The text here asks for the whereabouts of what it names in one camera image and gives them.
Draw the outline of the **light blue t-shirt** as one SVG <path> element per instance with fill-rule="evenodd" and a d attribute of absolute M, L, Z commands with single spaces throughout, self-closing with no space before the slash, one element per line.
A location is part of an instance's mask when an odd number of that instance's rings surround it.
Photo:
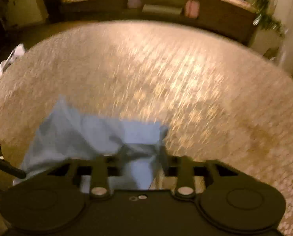
<path fill-rule="evenodd" d="M 80 113 L 61 98 L 36 130 L 20 168 L 30 178 L 68 158 L 120 155 L 121 175 L 111 189 L 147 190 L 161 168 L 168 127 Z"/>

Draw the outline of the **floral lace tablecloth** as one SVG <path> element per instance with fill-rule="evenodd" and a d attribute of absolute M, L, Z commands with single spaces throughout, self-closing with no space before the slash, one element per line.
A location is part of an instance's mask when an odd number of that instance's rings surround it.
<path fill-rule="evenodd" d="M 63 22 L 11 32 L 0 78 L 0 143 L 19 165 L 57 100 L 89 114 L 161 122 L 167 149 L 218 159 L 275 186 L 293 235 L 293 79 L 218 35 L 151 21 Z"/>

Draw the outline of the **white and blue jersey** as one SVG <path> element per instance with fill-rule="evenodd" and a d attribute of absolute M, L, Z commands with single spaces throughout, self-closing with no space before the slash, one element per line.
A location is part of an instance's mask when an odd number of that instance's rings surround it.
<path fill-rule="evenodd" d="M 18 44 L 10 53 L 6 60 L 0 63 L 0 77 L 18 58 L 25 54 L 26 50 L 23 43 Z"/>

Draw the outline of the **pink box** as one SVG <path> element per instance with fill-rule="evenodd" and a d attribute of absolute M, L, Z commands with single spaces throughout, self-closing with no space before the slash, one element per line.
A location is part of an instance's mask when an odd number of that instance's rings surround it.
<path fill-rule="evenodd" d="M 200 2 L 198 0 L 188 0 L 184 7 L 184 15 L 190 19 L 197 19 L 200 12 Z"/>

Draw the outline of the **potted green plant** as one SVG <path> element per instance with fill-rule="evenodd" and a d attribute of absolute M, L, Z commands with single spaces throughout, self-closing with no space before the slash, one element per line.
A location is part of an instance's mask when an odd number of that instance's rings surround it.
<path fill-rule="evenodd" d="M 251 48 L 259 54 L 269 49 L 277 49 L 284 37 L 281 19 L 275 15 L 279 0 L 249 0 L 256 10 L 253 26 L 256 32 Z"/>

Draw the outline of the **long wooden sideboard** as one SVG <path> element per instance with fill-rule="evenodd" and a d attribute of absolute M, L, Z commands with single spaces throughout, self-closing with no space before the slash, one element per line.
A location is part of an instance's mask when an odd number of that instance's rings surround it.
<path fill-rule="evenodd" d="M 217 33 L 247 46 L 256 27 L 255 9 L 242 0 L 198 0 L 197 19 L 184 15 L 188 0 L 141 0 L 141 10 L 127 8 L 128 0 L 74 0 L 63 2 L 60 12 L 67 19 L 137 19 L 173 22 Z"/>

